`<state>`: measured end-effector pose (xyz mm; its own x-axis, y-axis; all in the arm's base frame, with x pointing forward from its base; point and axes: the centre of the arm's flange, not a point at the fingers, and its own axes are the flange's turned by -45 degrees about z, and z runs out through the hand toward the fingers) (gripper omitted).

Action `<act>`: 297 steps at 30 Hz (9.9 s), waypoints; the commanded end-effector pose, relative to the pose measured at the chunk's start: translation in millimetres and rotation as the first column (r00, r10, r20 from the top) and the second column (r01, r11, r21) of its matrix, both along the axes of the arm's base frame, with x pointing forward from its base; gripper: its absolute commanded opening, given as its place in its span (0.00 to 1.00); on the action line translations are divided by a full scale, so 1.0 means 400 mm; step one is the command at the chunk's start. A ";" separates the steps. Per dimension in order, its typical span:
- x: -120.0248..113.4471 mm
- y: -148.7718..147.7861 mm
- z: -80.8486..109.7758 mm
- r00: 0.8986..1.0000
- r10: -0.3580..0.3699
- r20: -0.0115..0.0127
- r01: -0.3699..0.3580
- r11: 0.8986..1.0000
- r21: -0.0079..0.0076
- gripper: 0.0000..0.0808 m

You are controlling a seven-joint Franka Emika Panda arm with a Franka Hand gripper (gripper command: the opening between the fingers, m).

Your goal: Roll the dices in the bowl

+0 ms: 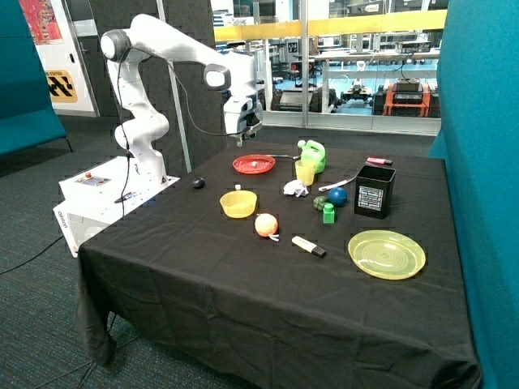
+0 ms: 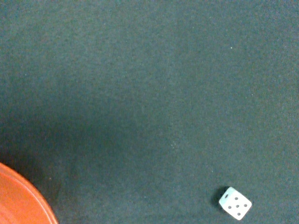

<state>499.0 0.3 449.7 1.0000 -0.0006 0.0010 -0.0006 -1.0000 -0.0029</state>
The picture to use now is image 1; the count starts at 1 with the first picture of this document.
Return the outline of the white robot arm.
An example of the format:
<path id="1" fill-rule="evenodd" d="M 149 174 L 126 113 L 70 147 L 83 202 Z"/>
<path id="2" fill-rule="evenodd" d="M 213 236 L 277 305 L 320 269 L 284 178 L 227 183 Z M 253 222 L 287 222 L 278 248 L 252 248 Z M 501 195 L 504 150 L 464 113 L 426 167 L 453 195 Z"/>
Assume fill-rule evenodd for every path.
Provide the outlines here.
<path id="1" fill-rule="evenodd" d="M 139 64 L 156 57 L 169 62 L 204 65 L 204 82 L 216 91 L 227 90 L 223 106 L 225 133 L 238 144 L 262 126 L 263 107 L 256 90 L 255 59 L 239 51 L 218 53 L 150 15 L 137 15 L 127 29 L 103 34 L 101 50 L 118 103 L 133 118 L 116 128 L 115 139 L 136 161 L 137 181 L 159 186 L 166 180 L 163 156 L 152 142 L 169 130 L 167 118 L 148 99 L 139 74 Z"/>

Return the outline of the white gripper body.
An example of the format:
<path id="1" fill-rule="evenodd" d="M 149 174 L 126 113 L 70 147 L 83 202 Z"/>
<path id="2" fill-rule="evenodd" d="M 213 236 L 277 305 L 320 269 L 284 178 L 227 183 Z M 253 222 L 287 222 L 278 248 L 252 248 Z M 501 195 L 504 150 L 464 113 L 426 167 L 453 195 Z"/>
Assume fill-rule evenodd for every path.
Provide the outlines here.
<path id="1" fill-rule="evenodd" d="M 263 126 L 263 107 L 256 94 L 231 96 L 224 103 L 223 112 L 228 136 L 255 136 Z"/>

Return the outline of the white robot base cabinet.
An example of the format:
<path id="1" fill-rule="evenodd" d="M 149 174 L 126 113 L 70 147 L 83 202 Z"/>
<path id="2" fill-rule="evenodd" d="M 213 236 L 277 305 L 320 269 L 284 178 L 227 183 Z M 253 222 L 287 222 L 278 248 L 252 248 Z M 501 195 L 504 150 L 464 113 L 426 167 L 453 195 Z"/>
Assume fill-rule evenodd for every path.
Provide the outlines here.
<path id="1" fill-rule="evenodd" d="M 118 156 L 59 182 L 64 200 L 54 215 L 73 257 L 81 244 L 179 180 L 144 176 L 133 158 Z"/>

